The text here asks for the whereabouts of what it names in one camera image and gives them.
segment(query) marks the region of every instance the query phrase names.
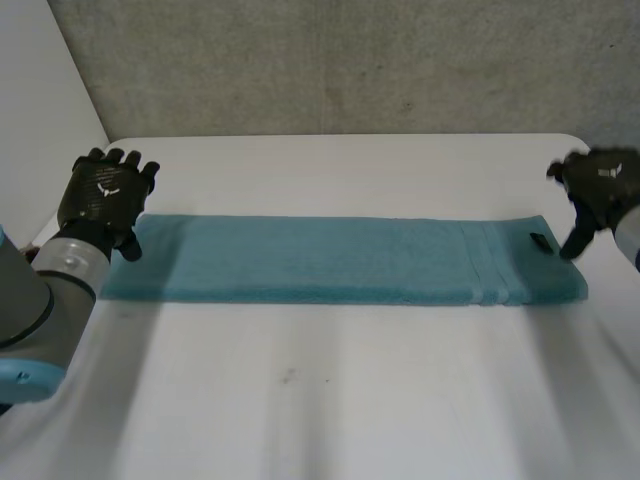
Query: teal towel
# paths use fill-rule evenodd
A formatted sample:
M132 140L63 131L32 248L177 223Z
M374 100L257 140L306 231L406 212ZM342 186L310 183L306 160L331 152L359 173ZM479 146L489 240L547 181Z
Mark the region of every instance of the teal towel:
M555 304L587 297L542 217L500 222L145 215L102 298L215 303Z

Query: robotic hand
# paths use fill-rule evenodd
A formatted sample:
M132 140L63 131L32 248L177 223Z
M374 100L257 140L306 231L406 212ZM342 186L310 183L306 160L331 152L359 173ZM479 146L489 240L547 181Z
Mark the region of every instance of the robotic hand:
M60 231L29 265L0 228L0 404L44 400L62 382L109 271L113 249L142 250L132 231L160 166L94 148L73 166Z
M633 149L571 152L547 177L564 185L576 209L576 223L560 250L577 258L596 232L611 229L618 248L640 270L640 154Z

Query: white table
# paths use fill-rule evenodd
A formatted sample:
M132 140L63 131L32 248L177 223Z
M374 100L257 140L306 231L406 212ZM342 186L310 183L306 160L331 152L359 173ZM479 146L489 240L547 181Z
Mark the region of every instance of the white table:
M128 139L148 212L573 212L564 135ZM40 240L53 231L51 223ZM640 275L603 235L555 308L99 302L61 391L0 419L0 478L640 476Z

